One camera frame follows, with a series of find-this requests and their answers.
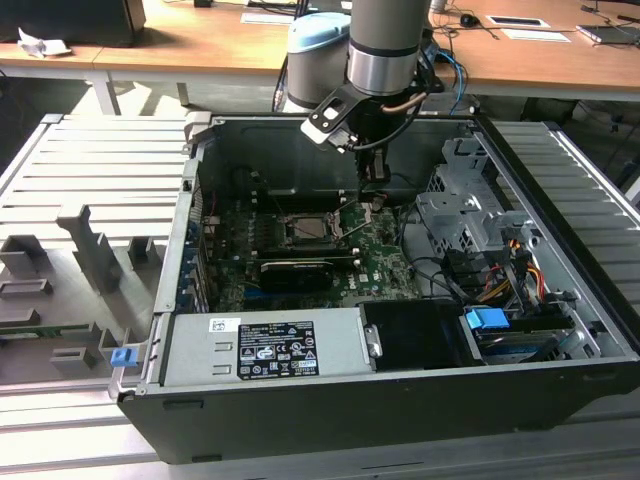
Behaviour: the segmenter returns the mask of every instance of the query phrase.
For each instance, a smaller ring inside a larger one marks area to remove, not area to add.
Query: motherboard
[[[205,229],[217,312],[353,307],[419,298],[394,209],[342,197],[291,210],[229,202]]]

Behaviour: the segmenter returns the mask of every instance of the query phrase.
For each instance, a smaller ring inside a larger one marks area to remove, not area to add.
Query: green circuit board
[[[279,225],[280,213],[257,213],[250,204],[236,203],[220,214],[210,255],[212,302],[218,312],[353,307],[363,301],[419,298],[413,273],[396,245],[397,218],[391,208],[372,212],[368,204],[351,202],[340,211],[340,227],[351,232],[341,240],[360,251],[358,268],[336,269],[331,288],[305,294],[265,294],[259,285],[259,266],[252,247],[256,220],[268,216]]]

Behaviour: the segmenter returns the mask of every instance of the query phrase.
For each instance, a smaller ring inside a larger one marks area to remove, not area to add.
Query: table leg
[[[94,80],[93,88],[98,95],[100,109],[105,115],[120,115],[120,105],[118,105],[118,97],[113,88],[113,83],[106,80]]]
[[[183,107],[189,106],[189,92],[187,91],[186,83],[178,83],[178,98],[180,99],[180,105]]]

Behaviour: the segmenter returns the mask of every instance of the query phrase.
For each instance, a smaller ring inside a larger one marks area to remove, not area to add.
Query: computer case
[[[18,28],[68,44],[129,47],[144,28],[142,0],[3,0],[0,41],[18,39]]]

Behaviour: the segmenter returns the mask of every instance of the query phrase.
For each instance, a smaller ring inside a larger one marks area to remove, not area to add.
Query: paper
[[[500,30],[511,40],[538,40],[541,42],[571,42],[567,37],[557,32],[545,32],[543,30],[514,30],[503,28]]]
[[[33,57],[44,58],[45,56],[71,53],[62,40],[42,40],[24,33],[21,28],[18,29],[18,32],[20,33],[18,46]]]
[[[258,23],[268,25],[290,25],[293,17],[290,15],[271,15],[270,13],[243,13],[241,23]]]

